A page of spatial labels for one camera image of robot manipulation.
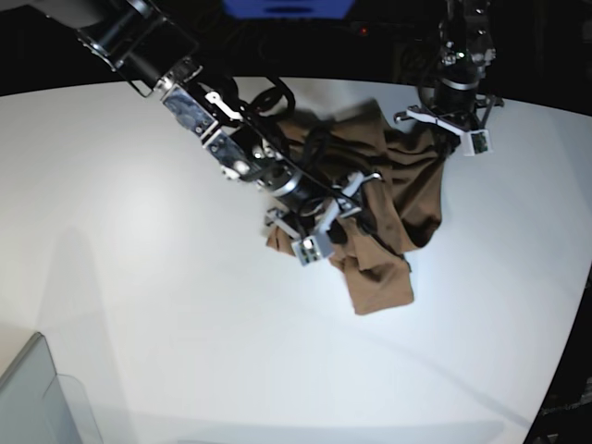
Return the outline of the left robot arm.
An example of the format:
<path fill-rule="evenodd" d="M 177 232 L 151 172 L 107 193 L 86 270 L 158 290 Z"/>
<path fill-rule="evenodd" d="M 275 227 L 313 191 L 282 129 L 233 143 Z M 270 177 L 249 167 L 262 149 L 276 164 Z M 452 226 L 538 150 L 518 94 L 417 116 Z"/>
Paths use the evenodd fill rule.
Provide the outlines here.
<path fill-rule="evenodd" d="M 490 3 L 446 5 L 438 26 L 438 49 L 416 86 L 419 103 L 395 114 L 394 121 L 428 126 L 444 157 L 457 149 L 465 156 L 490 153 L 487 121 L 494 108 L 504 106 L 497 95 L 478 92 L 497 55 L 489 26 Z"/>

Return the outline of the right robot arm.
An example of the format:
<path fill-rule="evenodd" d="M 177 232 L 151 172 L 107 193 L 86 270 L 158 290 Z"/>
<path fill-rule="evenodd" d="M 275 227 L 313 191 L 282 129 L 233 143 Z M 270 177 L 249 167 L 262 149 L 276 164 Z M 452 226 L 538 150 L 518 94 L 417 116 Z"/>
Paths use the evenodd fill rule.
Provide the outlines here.
<path fill-rule="evenodd" d="M 300 152 L 280 122 L 295 111 L 286 83 L 250 102 L 239 97 L 236 81 L 200 54 L 199 44 L 153 1 L 30 1 L 28 5 L 74 30 L 78 41 L 118 73 L 140 96 L 159 93 L 161 103 L 232 180 L 266 191 L 280 208 L 268 221 L 312 247 L 317 240 L 343 244 L 340 219 L 376 233 L 376 221 L 364 198 L 364 183 L 379 174 L 352 166 L 336 178 L 319 169 L 331 135 L 323 128 L 308 133 Z"/>

